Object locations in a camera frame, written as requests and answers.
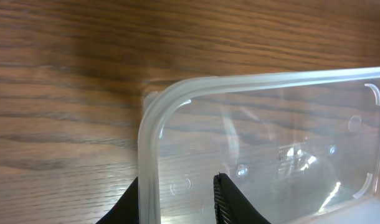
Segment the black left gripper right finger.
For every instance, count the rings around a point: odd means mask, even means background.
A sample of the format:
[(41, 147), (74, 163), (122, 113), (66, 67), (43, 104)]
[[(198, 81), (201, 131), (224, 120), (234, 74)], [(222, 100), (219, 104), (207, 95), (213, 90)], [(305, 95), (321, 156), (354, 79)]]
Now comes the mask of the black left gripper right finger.
[(270, 224), (225, 173), (213, 178), (217, 224)]

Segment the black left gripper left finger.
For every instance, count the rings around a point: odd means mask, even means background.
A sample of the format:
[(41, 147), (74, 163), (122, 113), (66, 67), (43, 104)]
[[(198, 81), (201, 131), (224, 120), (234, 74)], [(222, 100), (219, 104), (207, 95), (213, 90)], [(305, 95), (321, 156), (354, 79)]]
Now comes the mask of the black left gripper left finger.
[(139, 224), (138, 178), (136, 178), (117, 203), (97, 224)]

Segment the clear plastic container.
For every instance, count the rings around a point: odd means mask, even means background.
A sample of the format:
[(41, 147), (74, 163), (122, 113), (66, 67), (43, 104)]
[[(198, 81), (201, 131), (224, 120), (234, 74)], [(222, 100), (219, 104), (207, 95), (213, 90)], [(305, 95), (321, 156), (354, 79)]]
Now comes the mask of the clear plastic container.
[(270, 223), (380, 223), (380, 67), (192, 78), (143, 109), (141, 223), (214, 223), (219, 174)]

